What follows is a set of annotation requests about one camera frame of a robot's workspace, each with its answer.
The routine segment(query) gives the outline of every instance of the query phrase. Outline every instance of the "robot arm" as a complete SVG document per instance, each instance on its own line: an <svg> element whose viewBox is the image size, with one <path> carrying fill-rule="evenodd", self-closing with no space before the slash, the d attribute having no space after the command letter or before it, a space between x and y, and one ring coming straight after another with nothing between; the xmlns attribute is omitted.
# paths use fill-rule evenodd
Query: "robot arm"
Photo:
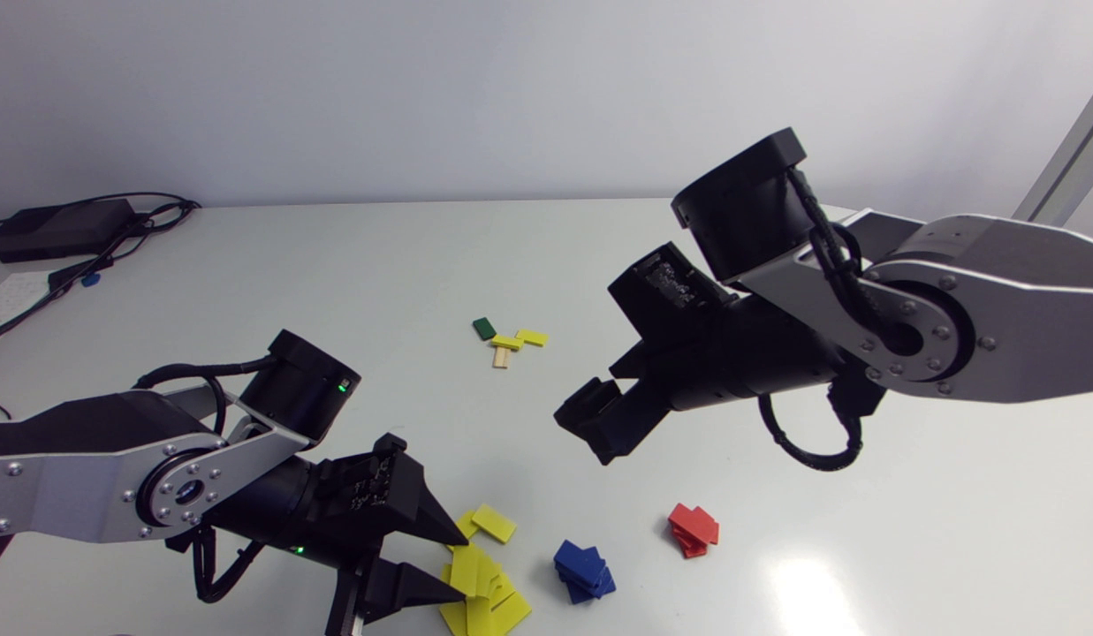
<svg viewBox="0 0 1093 636"><path fill-rule="evenodd" d="M670 411L757 398L775 440L812 468L860 451L860 416L885 389L1024 402L1093 390L1093 242L985 216L932 223L866 210L830 226L804 151L777 132L672 199L728 293L671 243L610 294L642 341L555 413L602 463L627 455ZM841 254L844 238L849 258ZM841 456L788 443L768 396L832 382L849 432Z"/></svg>
<svg viewBox="0 0 1093 636"><path fill-rule="evenodd" d="M176 393L145 388L61 403L0 423L0 555L14 532L93 543L165 540L193 551L196 592L215 602L263 546L338 570L329 636L401 608L462 599L409 564L380 558L389 532L446 544L467 540L424 482L406 444L385 435L373 451L309 463L296 456L330 429L361 377L283 331L258 362L172 365L139 381L201 377ZM215 376L255 372L243 396ZM234 403L246 416L226 438L201 419ZM214 528L251 540L214 576Z"/></svg>

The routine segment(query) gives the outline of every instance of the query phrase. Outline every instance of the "black cylindrical joint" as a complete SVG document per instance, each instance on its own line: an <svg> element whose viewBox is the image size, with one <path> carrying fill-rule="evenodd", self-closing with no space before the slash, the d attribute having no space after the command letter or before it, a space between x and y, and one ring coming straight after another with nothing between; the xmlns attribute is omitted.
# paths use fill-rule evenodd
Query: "black cylindrical joint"
<svg viewBox="0 0 1093 636"><path fill-rule="evenodd" d="M806 216L787 169L804 160L794 130L786 128L696 178L674 199L680 226L691 228L712 273L731 284L806 240Z"/></svg>
<svg viewBox="0 0 1093 636"><path fill-rule="evenodd" d="M287 330L280 331L268 351L279 362L251 378L240 402L307 436L307 448L317 446L362 377Z"/></svg>
<svg viewBox="0 0 1093 636"><path fill-rule="evenodd" d="M756 295L727 303L695 345L648 362L675 411L828 382L839 349Z"/></svg>

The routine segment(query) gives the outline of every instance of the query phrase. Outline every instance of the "stack of blocks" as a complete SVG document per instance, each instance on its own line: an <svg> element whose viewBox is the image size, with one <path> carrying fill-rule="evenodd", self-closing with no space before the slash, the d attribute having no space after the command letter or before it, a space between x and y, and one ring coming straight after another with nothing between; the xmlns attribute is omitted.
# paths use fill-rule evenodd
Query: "stack of blocks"
<svg viewBox="0 0 1093 636"><path fill-rule="evenodd" d="M495 327L491 326L491 321L486 320L486 317L473 320L472 327L479 334L479 339L490 341L491 345L495 348L492 366L496 367L496 369L506 369L509 366L510 352L522 349L522 343L532 343L534 346L546 346L546 341L550 339L549 334L531 330L518 330L513 339L501 337L501 334L496 333Z"/></svg>
<svg viewBox="0 0 1093 636"><path fill-rule="evenodd" d="M569 541L563 541L562 547L554 553L554 569L569 589L569 602L584 603L590 599L600 599L615 591L613 574L606 565L606 560L597 553L597 547L583 551Z"/></svg>
<svg viewBox="0 0 1093 636"><path fill-rule="evenodd" d="M502 543L517 528L486 504L467 511L456 525L468 539L483 530ZM448 547L453 563L445 565L440 580L466 596L463 602L440 605L440 615L454 636L503 636L529 615L530 604L514 588L502 564L474 543Z"/></svg>
<svg viewBox="0 0 1093 636"><path fill-rule="evenodd" d="M692 510L683 504L675 504L675 509L668 515L668 522L685 560L705 555L708 543L713 546L719 544L719 522L698 506Z"/></svg>

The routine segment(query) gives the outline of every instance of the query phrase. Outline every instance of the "power adapter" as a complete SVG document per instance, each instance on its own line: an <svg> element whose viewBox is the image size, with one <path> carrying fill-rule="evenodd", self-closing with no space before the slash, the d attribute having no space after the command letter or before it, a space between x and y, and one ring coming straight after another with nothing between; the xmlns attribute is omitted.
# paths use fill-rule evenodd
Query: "power adapter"
<svg viewBox="0 0 1093 636"><path fill-rule="evenodd" d="M21 210L0 225L0 261L103 254L136 220L126 199Z"/></svg>

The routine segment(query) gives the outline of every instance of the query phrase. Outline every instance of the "white wall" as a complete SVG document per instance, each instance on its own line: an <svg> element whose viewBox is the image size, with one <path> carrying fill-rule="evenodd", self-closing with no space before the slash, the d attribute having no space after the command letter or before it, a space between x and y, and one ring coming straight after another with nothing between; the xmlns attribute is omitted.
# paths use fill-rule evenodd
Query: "white wall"
<svg viewBox="0 0 1093 636"><path fill-rule="evenodd" d="M1008 216L1092 90L1092 0L0 0L0 217L667 197L785 126L827 201Z"/></svg>

